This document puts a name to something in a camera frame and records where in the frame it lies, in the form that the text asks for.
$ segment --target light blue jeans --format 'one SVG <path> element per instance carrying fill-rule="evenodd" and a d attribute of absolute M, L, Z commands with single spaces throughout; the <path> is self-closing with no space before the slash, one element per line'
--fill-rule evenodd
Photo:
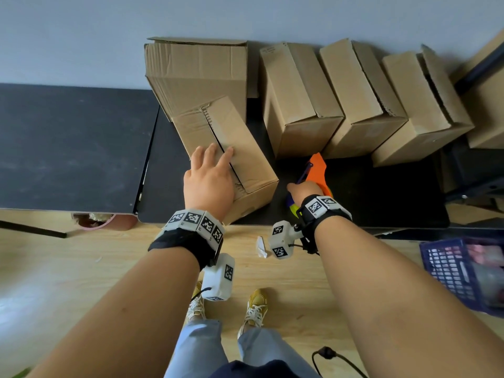
<path fill-rule="evenodd" d="M 215 319 L 195 320 L 184 326 L 164 378 L 208 378 L 228 363 L 221 344 L 221 330 L 222 324 Z M 250 329 L 239 338 L 238 348 L 248 365 L 262 366 L 280 359 L 301 378 L 319 377 L 276 330 Z"/>

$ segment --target gold sneaker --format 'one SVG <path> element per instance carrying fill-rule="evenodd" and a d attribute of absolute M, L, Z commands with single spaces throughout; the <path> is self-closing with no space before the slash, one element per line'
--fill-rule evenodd
<path fill-rule="evenodd" d="M 194 292 L 192 292 L 192 297 L 196 296 L 201 291 L 201 281 L 198 281 Z M 205 306 L 203 305 L 203 298 L 199 295 L 197 298 L 191 301 L 189 304 L 189 309 L 186 314 L 186 324 L 192 320 L 194 316 L 201 316 L 202 319 L 207 319 L 205 317 Z"/>
<path fill-rule="evenodd" d="M 267 311 L 268 300 L 266 294 L 261 289 L 257 289 L 250 296 L 249 302 L 247 302 L 247 313 L 241 325 L 242 327 L 238 331 L 238 338 L 243 334 L 246 324 L 255 326 L 256 328 L 262 327 L 262 322 Z"/>

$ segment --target gray wall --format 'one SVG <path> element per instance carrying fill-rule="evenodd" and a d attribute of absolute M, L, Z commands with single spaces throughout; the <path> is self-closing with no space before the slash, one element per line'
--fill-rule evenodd
<path fill-rule="evenodd" d="M 1 0 L 0 82 L 148 88 L 143 43 L 153 35 L 350 37 L 388 52 L 425 43 L 453 69 L 502 28 L 503 11 L 504 0 Z"/>

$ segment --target wooden floor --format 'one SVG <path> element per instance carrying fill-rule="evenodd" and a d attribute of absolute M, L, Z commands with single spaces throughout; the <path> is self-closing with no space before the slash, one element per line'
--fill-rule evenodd
<path fill-rule="evenodd" d="M 68 213 L 0 211 L 8 220 L 72 231 L 67 239 L 0 229 L 0 378 L 34 366 L 82 315 L 142 257 L 159 228 L 139 225 L 128 232 L 76 230 Z M 258 235 L 268 227 L 229 227 L 222 251 L 236 259 L 233 296 L 207 305 L 209 318 L 223 321 L 222 343 L 239 359 L 236 333 L 249 294 L 268 288 L 265 325 L 280 331 L 305 359 L 327 345 L 362 367 L 349 330 L 327 284 L 320 259 L 297 251 L 288 260 L 260 259 Z M 390 241 L 421 263 L 416 242 Z M 501 337 L 504 321 L 478 315 Z M 342 361 L 320 359 L 325 376 L 355 377 Z"/>

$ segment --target dark shirt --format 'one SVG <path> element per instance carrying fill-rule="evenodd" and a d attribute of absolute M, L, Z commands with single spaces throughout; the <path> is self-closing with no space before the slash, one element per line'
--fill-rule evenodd
<path fill-rule="evenodd" d="M 284 361 L 274 359 L 262 366 L 233 361 L 218 368 L 209 378 L 300 378 Z"/>

